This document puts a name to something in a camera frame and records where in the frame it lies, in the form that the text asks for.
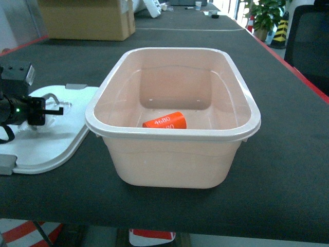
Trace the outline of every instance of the orange cup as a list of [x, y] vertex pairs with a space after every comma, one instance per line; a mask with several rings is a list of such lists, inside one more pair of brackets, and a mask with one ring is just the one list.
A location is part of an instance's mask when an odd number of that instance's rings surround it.
[[186, 129], [186, 120], [181, 112], [174, 112], [143, 123], [143, 128]]

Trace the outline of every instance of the green leaves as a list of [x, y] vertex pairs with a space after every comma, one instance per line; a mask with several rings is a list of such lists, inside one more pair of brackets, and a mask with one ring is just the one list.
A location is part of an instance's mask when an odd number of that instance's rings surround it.
[[254, 29], [271, 31], [274, 25], [278, 26], [285, 4], [286, 0], [259, 0], [258, 4], [253, 4], [250, 14], [255, 16]]

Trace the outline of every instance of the red table edge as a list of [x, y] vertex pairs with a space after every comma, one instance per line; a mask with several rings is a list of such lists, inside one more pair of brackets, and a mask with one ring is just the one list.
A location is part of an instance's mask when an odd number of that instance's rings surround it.
[[11, 53], [11, 52], [13, 52], [13, 51], [19, 50], [19, 49], [21, 49], [21, 48], [23, 48], [23, 47], [26, 47], [26, 46], [29, 46], [29, 45], [31, 45], [31, 44], [37, 43], [37, 42], [39, 42], [39, 41], [42, 41], [42, 40], [44, 40], [44, 39], [47, 39], [47, 38], [48, 38], [48, 35], [45, 35], [45, 36], [42, 36], [42, 37], [40, 37], [40, 38], [38, 38], [38, 39], [36, 39], [36, 40], [32, 40], [31, 42], [28, 42], [28, 43], [26, 43], [26, 44], [20, 45], [20, 46], [18, 46], [18, 47], [16, 47], [16, 48], [10, 49], [10, 50], [5, 51], [5, 52], [2, 52], [2, 53], [0, 53], [0, 57], [6, 55], [6, 54], [8, 54], [8, 53]]

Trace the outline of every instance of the white mount plate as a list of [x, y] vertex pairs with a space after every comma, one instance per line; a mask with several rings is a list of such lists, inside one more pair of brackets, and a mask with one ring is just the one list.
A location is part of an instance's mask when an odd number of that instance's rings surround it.
[[[64, 108], [64, 115], [46, 115], [46, 124], [36, 129], [24, 122], [20, 126], [10, 125], [15, 139], [1, 144], [0, 155], [17, 157], [13, 172], [36, 174], [53, 170], [65, 163], [77, 150], [88, 133], [84, 122], [86, 106], [95, 94], [97, 87], [67, 89], [65, 86], [47, 86], [30, 94], [43, 97], [48, 93], [57, 96], [46, 100], [47, 110]], [[7, 139], [3, 129], [0, 138]]]

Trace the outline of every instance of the black table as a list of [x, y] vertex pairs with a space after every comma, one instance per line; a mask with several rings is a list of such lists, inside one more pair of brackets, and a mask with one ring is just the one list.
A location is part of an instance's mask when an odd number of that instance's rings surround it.
[[329, 243], [328, 104], [229, 17], [179, 6], [157, 19], [144, 11], [123, 42], [45, 40], [0, 62], [31, 61], [32, 91], [99, 86], [126, 51], [151, 46], [220, 49], [242, 74], [262, 125], [238, 149], [225, 181], [205, 190], [129, 185], [90, 132], [53, 171], [0, 175], [0, 217]]

